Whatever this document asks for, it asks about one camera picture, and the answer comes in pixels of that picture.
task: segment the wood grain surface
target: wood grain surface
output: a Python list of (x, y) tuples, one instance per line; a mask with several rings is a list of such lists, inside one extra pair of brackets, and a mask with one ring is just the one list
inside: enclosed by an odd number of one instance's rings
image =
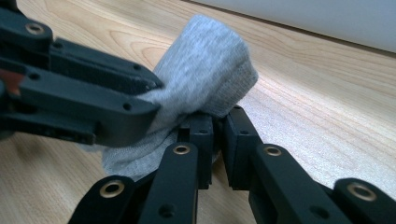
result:
[[(281, 145), (318, 182), (367, 180), (396, 198), (396, 55), (177, 0), (21, 0), (57, 37), (142, 63), (161, 59), (194, 14), (248, 43), (260, 80), (240, 102), (264, 142)], [(0, 142), (0, 223), (66, 223), (106, 176), (100, 154), (17, 133)], [(254, 223), (248, 194), (222, 162), (199, 192), (198, 223)]]

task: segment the gray sock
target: gray sock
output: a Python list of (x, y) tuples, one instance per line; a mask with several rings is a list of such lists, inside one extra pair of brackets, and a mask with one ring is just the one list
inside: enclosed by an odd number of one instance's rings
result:
[(244, 41), (224, 24), (201, 15), (190, 20), (154, 73), (164, 88), (138, 98), (162, 108), (138, 143), (100, 148), (110, 175), (138, 180), (156, 170), (166, 147), (176, 142), (174, 129), (187, 115), (202, 111), (225, 116), (258, 79)]

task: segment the red component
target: red component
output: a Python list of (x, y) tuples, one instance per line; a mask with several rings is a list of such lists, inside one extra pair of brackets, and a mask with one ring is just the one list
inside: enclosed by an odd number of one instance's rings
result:
[(4, 81), (8, 93), (20, 95), (19, 86), (23, 78), (22, 74), (0, 69), (0, 79)]

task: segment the gray fabric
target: gray fabric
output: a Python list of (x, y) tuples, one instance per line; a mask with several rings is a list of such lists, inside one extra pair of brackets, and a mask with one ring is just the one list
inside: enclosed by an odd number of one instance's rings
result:
[(174, 129), (187, 115), (203, 111), (225, 116), (258, 79), (244, 41), (224, 24), (201, 15), (190, 20), (154, 73), (164, 88), (138, 98), (162, 108), (138, 143), (124, 148), (100, 147), (103, 166), (110, 175), (137, 180), (156, 170), (166, 147), (176, 142)]

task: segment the brass rivet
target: brass rivet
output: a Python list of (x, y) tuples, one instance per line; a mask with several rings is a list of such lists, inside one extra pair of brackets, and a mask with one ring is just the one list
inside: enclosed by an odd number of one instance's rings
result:
[(177, 155), (184, 155), (190, 152), (190, 148), (187, 146), (177, 146), (174, 148), (174, 152)]
[(363, 184), (351, 183), (346, 188), (353, 196), (364, 201), (373, 202), (376, 200), (376, 194)]
[(276, 148), (276, 147), (265, 147), (264, 151), (265, 151), (265, 153), (267, 153), (270, 156), (280, 156), (280, 155), (282, 155), (282, 151), (279, 150), (279, 148)]
[(110, 180), (100, 188), (100, 195), (104, 198), (114, 198), (121, 194), (124, 189), (125, 185), (120, 180)]
[(37, 23), (27, 23), (25, 28), (32, 35), (42, 35), (45, 32), (44, 28)]

